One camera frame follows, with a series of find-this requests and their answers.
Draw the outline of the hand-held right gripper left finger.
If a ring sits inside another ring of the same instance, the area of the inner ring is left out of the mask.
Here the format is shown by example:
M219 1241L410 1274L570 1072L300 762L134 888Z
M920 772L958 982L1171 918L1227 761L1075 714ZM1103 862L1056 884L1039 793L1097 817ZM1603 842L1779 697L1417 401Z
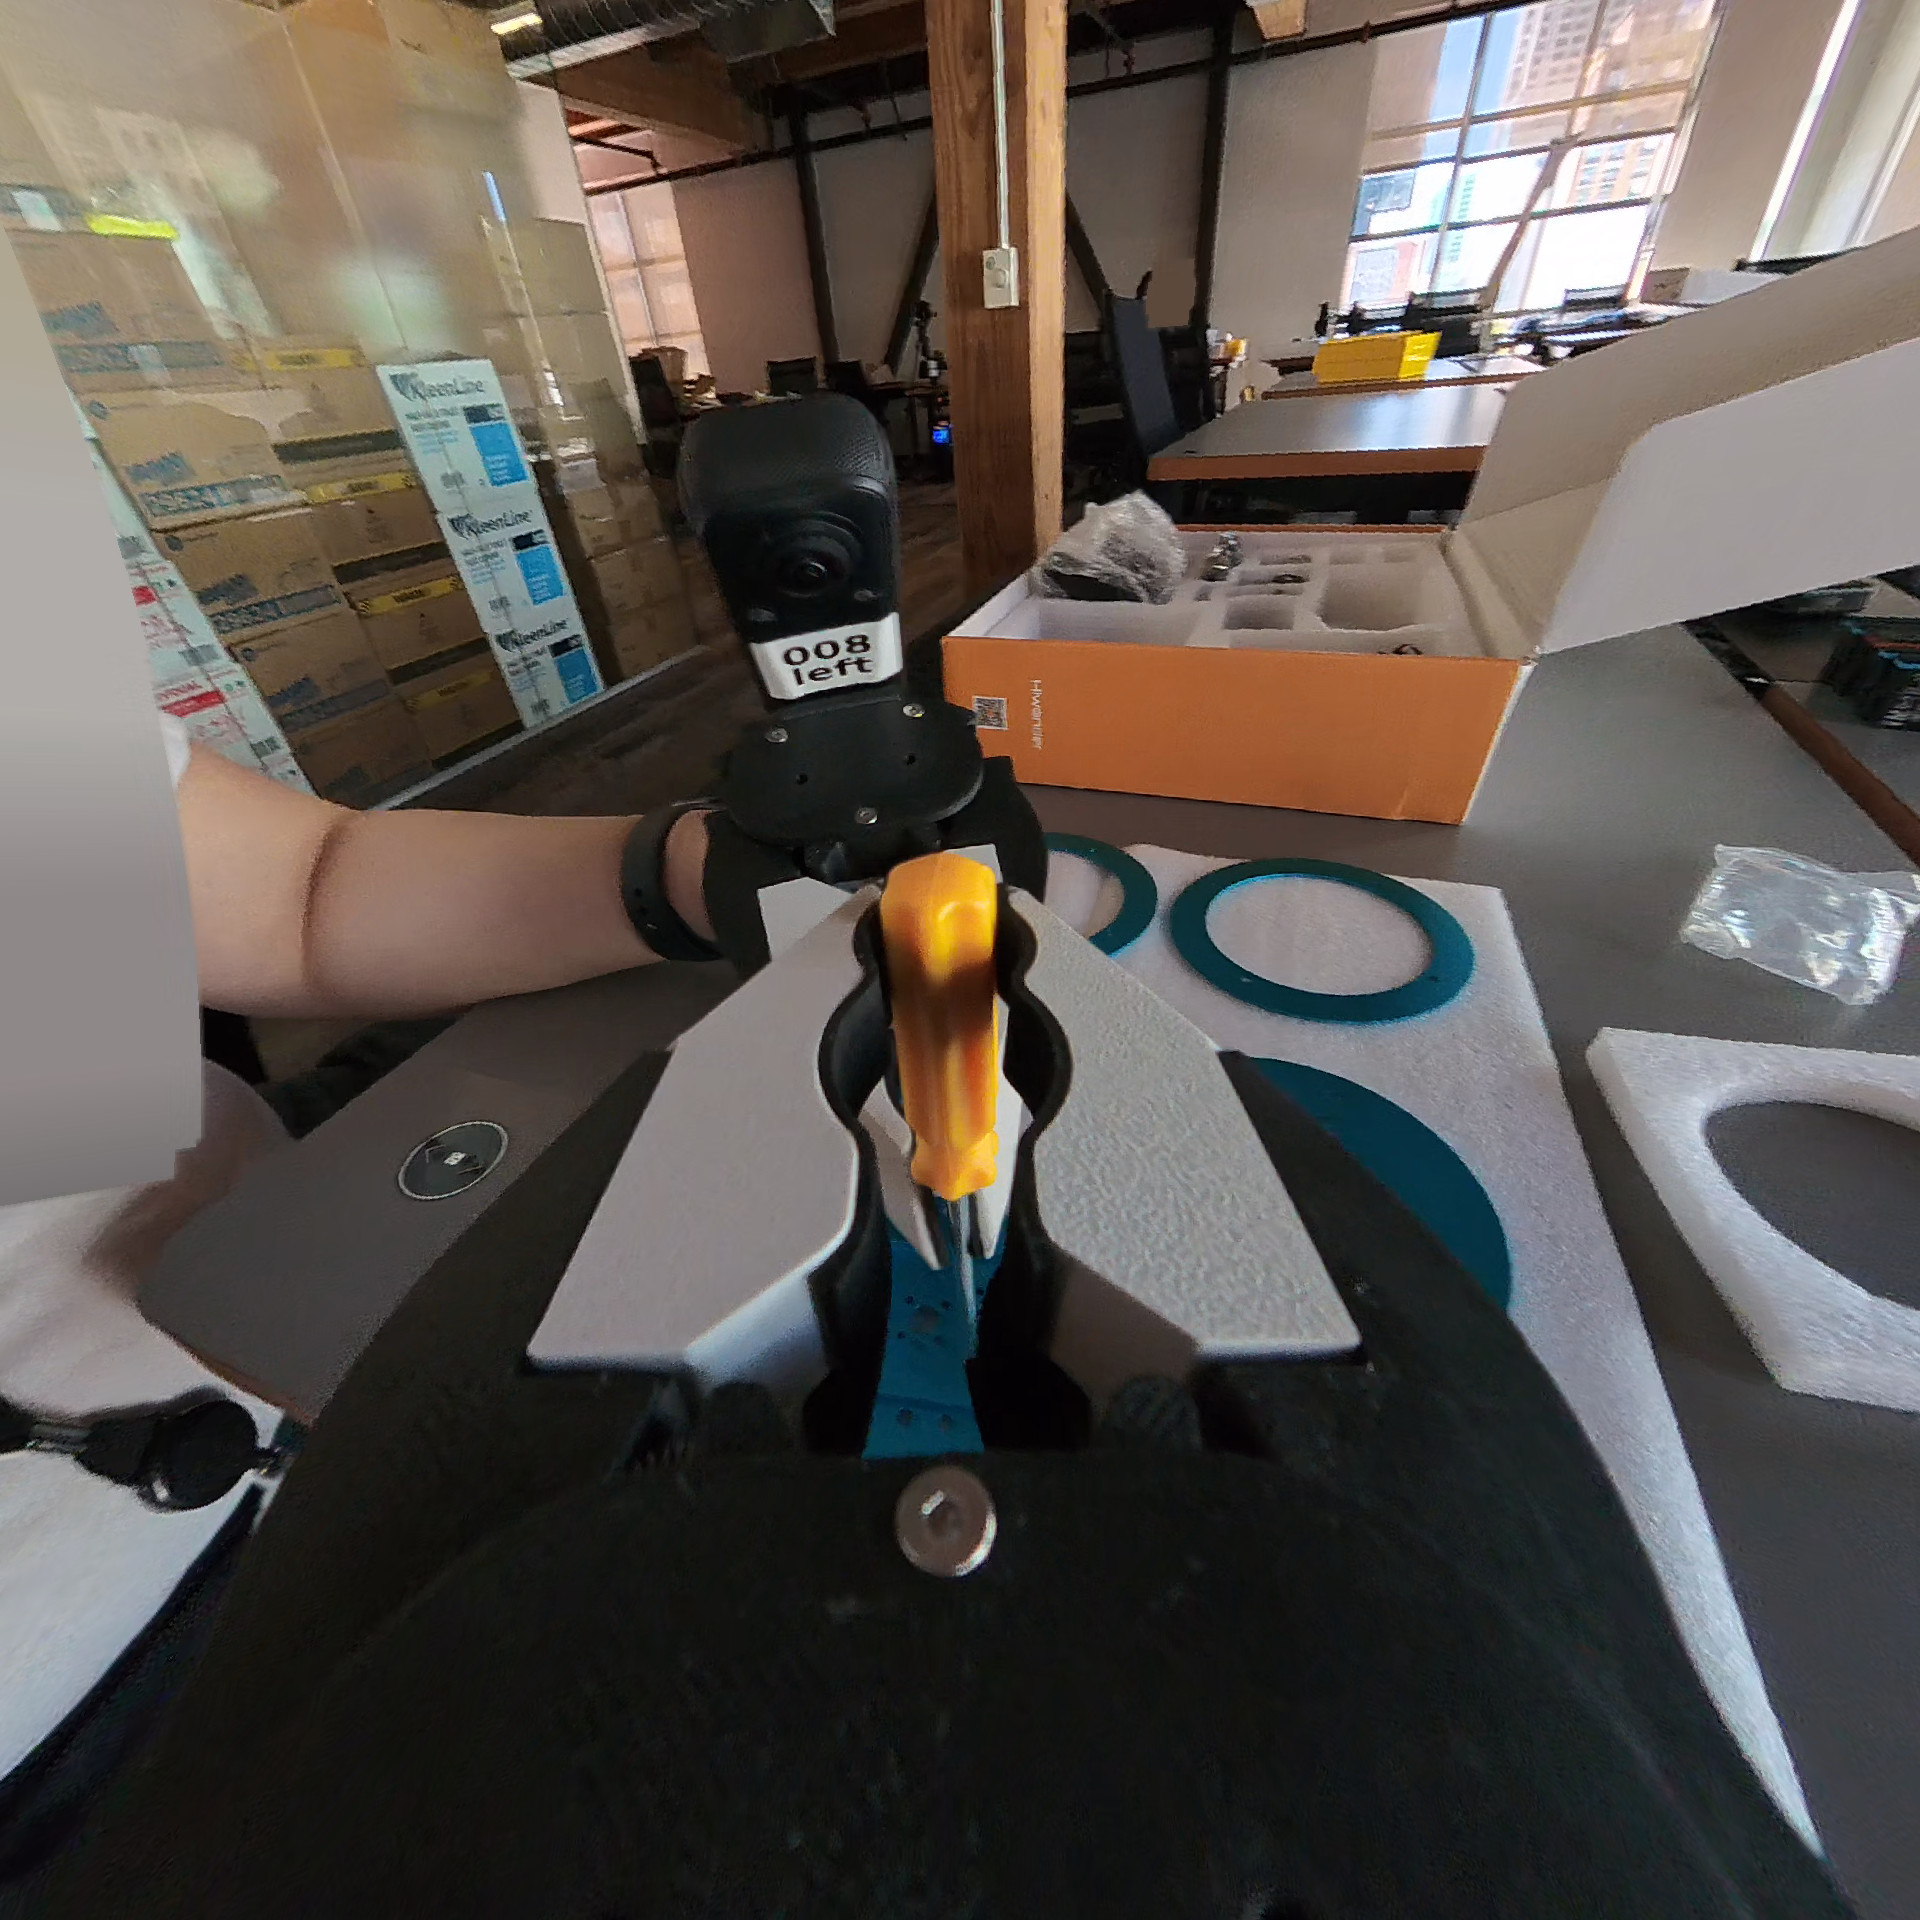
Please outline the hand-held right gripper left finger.
M874 1376L892 1304L875 1140L892 1060L851 894L670 1049L527 1357L806 1396Z

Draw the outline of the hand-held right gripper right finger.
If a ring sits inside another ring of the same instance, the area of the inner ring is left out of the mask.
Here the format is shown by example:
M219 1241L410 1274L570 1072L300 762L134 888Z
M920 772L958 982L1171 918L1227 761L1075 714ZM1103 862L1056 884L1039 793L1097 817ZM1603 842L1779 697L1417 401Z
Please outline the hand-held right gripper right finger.
M1338 1359L1361 1332L1210 1034L1043 900L1015 984L1063 1041L1025 1135L1059 1256L1048 1356L1097 1405L1215 1359Z

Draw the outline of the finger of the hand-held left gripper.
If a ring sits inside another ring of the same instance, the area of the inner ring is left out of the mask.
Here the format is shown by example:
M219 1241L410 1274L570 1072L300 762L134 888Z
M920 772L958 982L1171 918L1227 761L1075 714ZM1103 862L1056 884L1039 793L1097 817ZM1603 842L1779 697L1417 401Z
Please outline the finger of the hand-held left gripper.
M780 958L817 925L825 922L851 894L823 879L784 879L759 890L759 913L766 930L770 958ZM910 1176L915 1138L897 1100L897 1056L887 1040L886 1066L875 1089L862 1109L862 1126L874 1140L881 1199L890 1224L918 1253L924 1264L940 1268L946 1261L940 1222L930 1218L920 1189Z
M1003 1222L1014 1205L1020 1146L1032 1113L1018 1087L996 1087L994 1111L994 1176L970 1198L972 1254L991 1261L999 1256Z

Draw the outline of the orange handled screwdriver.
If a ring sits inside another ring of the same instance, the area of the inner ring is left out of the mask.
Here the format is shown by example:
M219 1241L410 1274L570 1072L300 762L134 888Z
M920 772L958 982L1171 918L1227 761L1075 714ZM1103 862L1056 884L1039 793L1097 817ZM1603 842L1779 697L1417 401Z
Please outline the orange handled screwdriver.
M892 871L879 913L908 1169L974 1309L979 1205L1002 1165L999 879L972 854L922 854Z

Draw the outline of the person's left forearm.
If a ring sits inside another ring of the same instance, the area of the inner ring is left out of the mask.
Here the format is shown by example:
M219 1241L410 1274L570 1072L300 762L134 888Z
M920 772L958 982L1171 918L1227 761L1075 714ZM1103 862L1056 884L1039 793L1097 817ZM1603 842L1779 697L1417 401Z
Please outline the person's left forearm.
M200 1001L241 1017L434 1017L655 964L620 900L628 817L356 810L160 720Z

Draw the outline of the round black desk grommet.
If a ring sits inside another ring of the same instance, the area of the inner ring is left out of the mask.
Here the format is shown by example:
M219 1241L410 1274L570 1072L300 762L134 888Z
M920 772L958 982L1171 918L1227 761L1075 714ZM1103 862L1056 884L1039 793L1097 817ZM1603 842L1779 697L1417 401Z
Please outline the round black desk grommet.
M457 1120L422 1140L396 1172L399 1190L416 1202L451 1199L486 1182L513 1144L494 1120Z

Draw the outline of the orange-edged desk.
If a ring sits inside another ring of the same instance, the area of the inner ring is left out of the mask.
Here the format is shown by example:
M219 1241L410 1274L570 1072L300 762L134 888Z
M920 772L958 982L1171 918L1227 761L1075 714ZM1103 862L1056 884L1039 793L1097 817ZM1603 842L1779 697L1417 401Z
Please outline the orange-edged desk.
M1187 527L1457 522L1515 380L1256 400L1147 462Z

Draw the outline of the black wristband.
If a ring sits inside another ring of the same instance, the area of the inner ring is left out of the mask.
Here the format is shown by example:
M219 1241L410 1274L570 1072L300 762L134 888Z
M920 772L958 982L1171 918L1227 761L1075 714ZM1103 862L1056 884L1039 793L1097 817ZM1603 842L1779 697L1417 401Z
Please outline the black wristband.
M642 945L672 964L713 961L706 903L708 800L681 800L635 817L620 849L618 884Z

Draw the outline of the black bagged part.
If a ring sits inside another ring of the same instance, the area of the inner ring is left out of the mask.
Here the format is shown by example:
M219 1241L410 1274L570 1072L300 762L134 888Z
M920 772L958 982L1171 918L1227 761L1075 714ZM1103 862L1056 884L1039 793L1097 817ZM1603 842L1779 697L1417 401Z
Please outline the black bagged part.
M1146 490L1087 508L1026 572L1035 597L1168 606L1187 576L1184 536Z

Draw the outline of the large white foam sheet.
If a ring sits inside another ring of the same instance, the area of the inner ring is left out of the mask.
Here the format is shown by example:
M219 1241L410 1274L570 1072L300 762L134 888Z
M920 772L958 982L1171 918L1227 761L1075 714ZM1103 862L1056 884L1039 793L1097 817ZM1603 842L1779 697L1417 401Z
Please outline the large white foam sheet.
M1171 938L1175 897L1223 873L1226 856L1152 846L1129 854L1152 873L1159 904L1120 952L1124 969L1223 1049L1328 1072L1393 1102L1451 1146L1483 1189L1510 1253L1511 1320L1604 1460L1719 1714L1823 1855L1504 895L1473 881L1410 879L1464 927L1473 945L1465 988L1412 1020L1303 1021L1222 991Z

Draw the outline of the wooden pillar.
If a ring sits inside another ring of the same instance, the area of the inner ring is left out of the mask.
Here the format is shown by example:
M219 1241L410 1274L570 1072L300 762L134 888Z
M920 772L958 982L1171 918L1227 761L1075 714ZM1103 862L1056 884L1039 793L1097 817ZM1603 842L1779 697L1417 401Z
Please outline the wooden pillar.
M927 1L951 454L967 590L1063 530L1065 1ZM1020 252L1020 309L985 310L982 255Z

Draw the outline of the open orange kit box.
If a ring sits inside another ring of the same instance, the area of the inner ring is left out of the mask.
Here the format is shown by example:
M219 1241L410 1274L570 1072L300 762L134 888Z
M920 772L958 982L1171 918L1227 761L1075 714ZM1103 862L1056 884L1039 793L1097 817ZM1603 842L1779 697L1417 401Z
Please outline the open orange kit box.
M1025 783L1459 824L1537 663L1919 557L1919 230L1528 375L1448 533L1268 527L1171 600L1009 584L945 688Z

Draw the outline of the white foam piece with cutout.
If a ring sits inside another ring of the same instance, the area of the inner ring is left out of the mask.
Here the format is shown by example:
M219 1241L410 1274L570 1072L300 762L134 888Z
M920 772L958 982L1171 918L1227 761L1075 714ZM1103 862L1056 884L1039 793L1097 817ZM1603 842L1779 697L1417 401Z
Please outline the white foam piece with cutout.
M1588 1066L1649 1183L1776 1384L1919 1409L1919 1312L1825 1264L1755 1210L1708 1124L1770 1102L1919 1124L1919 1060L1848 1046L1603 1028Z

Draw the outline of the black office chair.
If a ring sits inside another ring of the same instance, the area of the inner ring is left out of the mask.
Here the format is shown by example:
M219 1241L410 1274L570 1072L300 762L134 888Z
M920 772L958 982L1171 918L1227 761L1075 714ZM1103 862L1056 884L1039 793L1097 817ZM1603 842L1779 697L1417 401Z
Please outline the black office chair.
M1162 334L1151 325L1144 298L1106 292L1103 336L1120 391L1120 415L1138 460L1151 464L1182 436Z

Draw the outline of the stack of cardboard boxes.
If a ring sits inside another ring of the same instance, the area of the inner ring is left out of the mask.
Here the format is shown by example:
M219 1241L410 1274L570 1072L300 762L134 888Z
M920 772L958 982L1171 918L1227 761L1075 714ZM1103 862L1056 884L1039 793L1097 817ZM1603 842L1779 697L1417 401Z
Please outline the stack of cardboard boxes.
M384 802L699 646L559 4L4 4L4 240L159 698Z

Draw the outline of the large clear plastic bag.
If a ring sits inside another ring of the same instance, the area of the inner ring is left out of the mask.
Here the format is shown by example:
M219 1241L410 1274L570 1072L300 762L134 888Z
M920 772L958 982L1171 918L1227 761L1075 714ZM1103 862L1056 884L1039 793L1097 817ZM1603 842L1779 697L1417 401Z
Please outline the large clear plastic bag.
M1849 873L1779 848L1722 846L1679 938L1867 1005L1894 989L1916 922L1916 873Z

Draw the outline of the person's white shirt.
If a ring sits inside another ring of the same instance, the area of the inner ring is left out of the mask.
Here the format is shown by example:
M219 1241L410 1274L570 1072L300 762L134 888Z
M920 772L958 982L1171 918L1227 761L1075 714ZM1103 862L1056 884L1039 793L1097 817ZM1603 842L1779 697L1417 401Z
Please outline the person's white shirt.
M166 1242L286 1144L270 1105L203 1066L203 1134L152 1186L2 1213L4 1398L55 1417L232 1394L148 1322L138 1290ZM241 1504L160 1512L67 1458L2 1462L2 1764L12 1774L81 1708Z

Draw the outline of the window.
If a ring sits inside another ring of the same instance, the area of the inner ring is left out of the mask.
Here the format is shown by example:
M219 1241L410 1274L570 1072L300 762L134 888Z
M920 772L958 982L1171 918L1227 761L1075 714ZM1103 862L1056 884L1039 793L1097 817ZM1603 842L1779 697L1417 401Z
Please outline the window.
M1916 222L1916 4L1552 1L1377 55L1342 298L1545 313Z

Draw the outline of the black and blue parts tray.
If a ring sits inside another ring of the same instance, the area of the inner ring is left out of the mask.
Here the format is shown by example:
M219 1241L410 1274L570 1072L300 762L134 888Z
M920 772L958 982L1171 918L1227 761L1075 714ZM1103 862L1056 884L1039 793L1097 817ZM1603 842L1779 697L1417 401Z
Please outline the black and blue parts tray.
M1800 694L1817 713L1865 728L1919 732L1916 567L1793 598L1808 676Z

